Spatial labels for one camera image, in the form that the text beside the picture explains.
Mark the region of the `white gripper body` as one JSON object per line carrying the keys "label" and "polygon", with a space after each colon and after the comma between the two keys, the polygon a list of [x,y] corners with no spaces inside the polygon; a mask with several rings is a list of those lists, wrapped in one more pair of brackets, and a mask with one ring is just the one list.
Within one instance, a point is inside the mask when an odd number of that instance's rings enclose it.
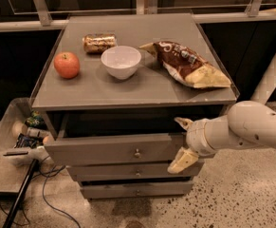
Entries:
{"label": "white gripper body", "polygon": [[207,119],[195,121],[187,130],[186,143],[198,156],[210,156],[216,153],[206,140],[205,126],[207,121]]}

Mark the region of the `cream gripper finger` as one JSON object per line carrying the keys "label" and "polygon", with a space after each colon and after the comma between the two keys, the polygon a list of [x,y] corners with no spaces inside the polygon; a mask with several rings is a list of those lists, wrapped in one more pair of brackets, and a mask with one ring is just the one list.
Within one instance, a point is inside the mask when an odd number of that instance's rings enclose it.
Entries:
{"label": "cream gripper finger", "polygon": [[175,121],[184,129],[188,130],[192,124],[193,121],[188,118],[181,118],[181,117],[175,117]]}
{"label": "cream gripper finger", "polygon": [[178,174],[184,169],[196,163],[199,156],[190,148],[181,147],[175,155],[175,159],[170,163],[167,171],[170,174]]}

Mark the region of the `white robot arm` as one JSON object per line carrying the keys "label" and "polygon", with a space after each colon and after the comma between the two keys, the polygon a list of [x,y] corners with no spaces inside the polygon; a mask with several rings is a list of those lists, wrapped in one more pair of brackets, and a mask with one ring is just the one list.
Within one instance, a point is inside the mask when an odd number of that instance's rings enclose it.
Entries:
{"label": "white robot arm", "polygon": [[180,173],[221,149],[276,149],[276,112],[266,106],[275,88],[276,53],[250,100],[232,105],[226,115],[211,120],[177,118],[187,131],[186,145],[178,150],[168,172]]}

